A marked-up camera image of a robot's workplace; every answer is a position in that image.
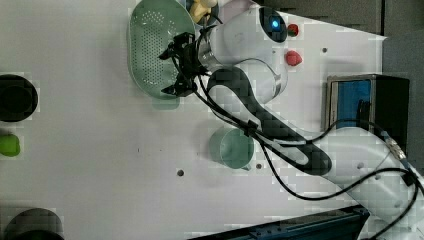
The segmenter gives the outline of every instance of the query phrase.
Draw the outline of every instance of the green strainer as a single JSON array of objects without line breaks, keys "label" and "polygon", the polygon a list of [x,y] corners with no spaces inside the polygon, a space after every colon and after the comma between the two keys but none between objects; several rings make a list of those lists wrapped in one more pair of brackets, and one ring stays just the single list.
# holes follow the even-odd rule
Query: green strainer
[{"label": "green strainer", "polygon": [[161,90],[173,85],[178,71],[172,60],[160,60],[174,36],[194,34],[189,13],[175,0],[142,0],[134,9],[128,30],[129,70],[137,85],[158,99],[176,96]]}]

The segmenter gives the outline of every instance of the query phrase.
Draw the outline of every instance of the green cup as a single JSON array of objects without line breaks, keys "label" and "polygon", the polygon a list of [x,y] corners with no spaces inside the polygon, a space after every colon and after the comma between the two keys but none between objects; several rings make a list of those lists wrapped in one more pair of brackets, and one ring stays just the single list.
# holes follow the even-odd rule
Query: green cup
[{"label": "green cup", "polygon": [[209,153],[215,162],[232,169],[250,170],[255,145],[238,128],[220,128],[209,140]]}]

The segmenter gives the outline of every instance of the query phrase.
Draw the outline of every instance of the screw hole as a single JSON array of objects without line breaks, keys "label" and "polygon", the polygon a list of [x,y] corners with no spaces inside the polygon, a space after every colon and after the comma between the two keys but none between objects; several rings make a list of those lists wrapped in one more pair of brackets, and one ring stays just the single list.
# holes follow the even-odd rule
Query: screw hole
[{"label": "screw hole", "polygon": [[177,175],[178,175],[179,177],[184,176],[184,171],[183,171],[183,170],[178,170]]}]

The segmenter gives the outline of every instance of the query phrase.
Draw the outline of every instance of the white table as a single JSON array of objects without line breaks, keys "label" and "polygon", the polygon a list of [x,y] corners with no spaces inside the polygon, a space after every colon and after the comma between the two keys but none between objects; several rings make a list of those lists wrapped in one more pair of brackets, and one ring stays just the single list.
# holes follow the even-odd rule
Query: white table
[{"label": "white table", "polygon": [[[259,148],[253,164],[262,169],[212,162],[207,142],[223,123],[194,95],[158,111],[129,76],[126,30],[135,6],[0,0],[0,72],[25,74],[40,96],[32,119],[0,123],[23,142],[20,156],[0,158],[1,231],[19,212],[42,207],[62,218],[67,240],[186,239],[355,204],[347,195],[294,199]],[[286,90],[269,106],[319,131],[327,76],[381,72],[384,38],[283,15],[301,26],[288,47],[304,61],[289,69]],[[273,158],[296,191],[337,189]]]}]

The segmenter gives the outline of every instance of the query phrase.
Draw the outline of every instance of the white robotic arm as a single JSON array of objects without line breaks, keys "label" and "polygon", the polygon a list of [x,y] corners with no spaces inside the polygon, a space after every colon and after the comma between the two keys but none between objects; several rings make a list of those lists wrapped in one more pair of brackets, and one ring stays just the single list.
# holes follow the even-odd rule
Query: white robotic arm
[{"label": "white robotic arm", "polygon": [[[286,36],[283,18],[270,8],[258,7],[226,24],[206,29],[195,44],[186,49],[193,51],[196,46],[194,52],[201,65],[196,69],[212,72],[205,89],[212,105],[248,123],[253,128],[250,134],[261,145],[266,145],[298,170],[324,177],[342,189],[363,180],[347,191],[376,217],[369,219],[360,239],[384,227],[377,227],[378,219],[386,225],[393,222],[408,208],[414,195],[417,200],[412,208],[378,239],[424,239],[415,228],[424,218],[423,193],[414,191],[418,185],[406,178],[408,171],[399,161],[405,161],[404,156],[391,138],[383,141],[361,128],[350,127],[332,130],[312,141],[321,133],[302,131],[265,106],[287,84],[283,61]],[[215,113],[231,120],[222,112]],[[421,182],[421,175],[413,167],[409,171]]]}]

